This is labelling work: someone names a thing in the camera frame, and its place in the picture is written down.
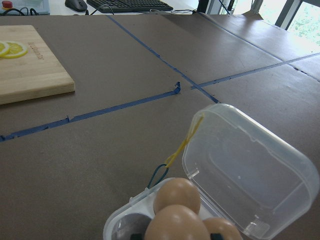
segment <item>egg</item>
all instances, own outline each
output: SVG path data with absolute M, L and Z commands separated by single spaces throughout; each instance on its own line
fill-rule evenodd
M 209 234 L 221 234 L 223 240 L 242 240 L 236 226 L 222 217 L 210 217 L 205 219 L 203 223 Z
M 182 177 L 167 181 L 156 194 L 153 202 L 154 213 L 157 214 L 169 205 L 183 205 L 198 214 L 201 205 L 198 188 Z
M 148 225 L 144 240 L 210 240 L 199 216 L 183 205 L 160 210 Z

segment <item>keyboard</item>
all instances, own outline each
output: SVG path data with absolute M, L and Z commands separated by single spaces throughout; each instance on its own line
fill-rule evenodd
M 173 8 L 160 0 L 86 0 L 101 13 L 136 13 L 149 12 L 150 10 L 171 11 Z

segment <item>container lid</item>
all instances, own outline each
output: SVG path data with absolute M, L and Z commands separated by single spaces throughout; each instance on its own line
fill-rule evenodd
M 197 112 L 189 132 L 201 117 L 182 165 L 208 211 L 255 240 L 272 239 L 308 211 L 319 175 L 305 155 L 233 106 Z

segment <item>logo on cutting board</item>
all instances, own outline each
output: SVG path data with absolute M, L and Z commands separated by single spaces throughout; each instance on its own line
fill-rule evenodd
M 37 48 L 37 46 L 34 42 L 28 42 L 28 44 L 29 44 L 29 47 L 34 52 L 34 54 L 36 55 L 36 58 L 38 60 L 45 60 L 44 56 L 40 53 L 39 49 Z

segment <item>cutting board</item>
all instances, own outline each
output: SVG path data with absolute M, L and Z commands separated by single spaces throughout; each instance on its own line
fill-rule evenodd
M 75 90 L 75 82 L 32 25 L 0 26 L 0 40 L 27 46 L 24 56 L 0 57 L 0 105 Z

